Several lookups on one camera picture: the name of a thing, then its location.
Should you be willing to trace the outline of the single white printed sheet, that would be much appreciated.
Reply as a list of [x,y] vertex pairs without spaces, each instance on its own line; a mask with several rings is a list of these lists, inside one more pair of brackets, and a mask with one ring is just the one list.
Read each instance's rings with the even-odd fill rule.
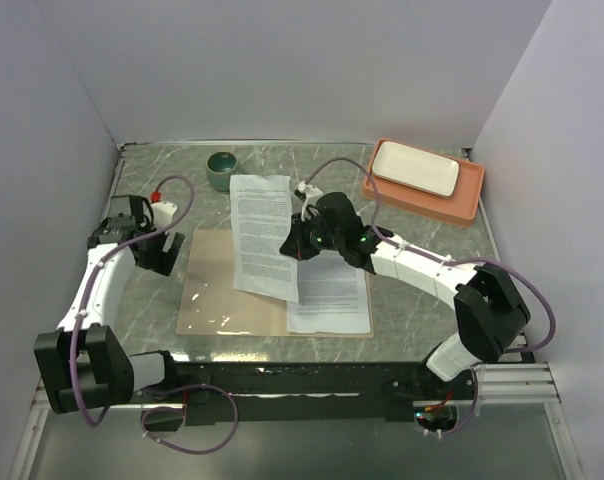
[[297,263],[280,253],[291,229],[289,180],[282,175],[231,177],[233,287],[296,303]]

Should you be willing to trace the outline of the beige cardboard folder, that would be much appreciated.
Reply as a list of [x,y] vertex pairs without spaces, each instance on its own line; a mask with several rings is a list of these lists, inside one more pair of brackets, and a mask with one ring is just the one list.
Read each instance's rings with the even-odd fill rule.
[[371,336],[300,335],[287,331],[288,303],[233,288],[234,260],[229,230],[194,233],[176,332],[182,335],[253,337]]

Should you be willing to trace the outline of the white printed paper sheets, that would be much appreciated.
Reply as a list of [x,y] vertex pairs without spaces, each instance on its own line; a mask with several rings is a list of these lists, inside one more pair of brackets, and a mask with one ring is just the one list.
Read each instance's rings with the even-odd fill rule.
[[300,335],[371,336],[368,274],[336,252],[298,264],[299,301],[287,305],[287,331]]

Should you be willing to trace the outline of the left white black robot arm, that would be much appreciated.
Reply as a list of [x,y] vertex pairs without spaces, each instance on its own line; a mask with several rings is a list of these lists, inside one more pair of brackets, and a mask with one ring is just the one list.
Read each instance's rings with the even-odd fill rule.
[[169,276],[185,240],[171,235],[175,204],[150,197],[114,196],[105,219],[87,240],[87,264],[76,296],[56,329],[37,336],[34,354],[52,410],[109,408],[143,389],[156,401],[180,389],[168,351],[127,355],[113,325],[134,269]]

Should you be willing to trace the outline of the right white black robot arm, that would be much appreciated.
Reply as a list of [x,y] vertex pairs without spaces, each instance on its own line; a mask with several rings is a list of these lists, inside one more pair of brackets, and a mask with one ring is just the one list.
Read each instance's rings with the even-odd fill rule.
[[456,264],[363,223],[342,192],[294,192],[300,212],[291,217],[281,254],[308,261],[333,251],[348,265],[414,287],[446,304],[457,331],[423,360],[419,386],[438,399],[454,379],[479,363],[499,360],[530,319],[530,311],[505,268],[487,260]]

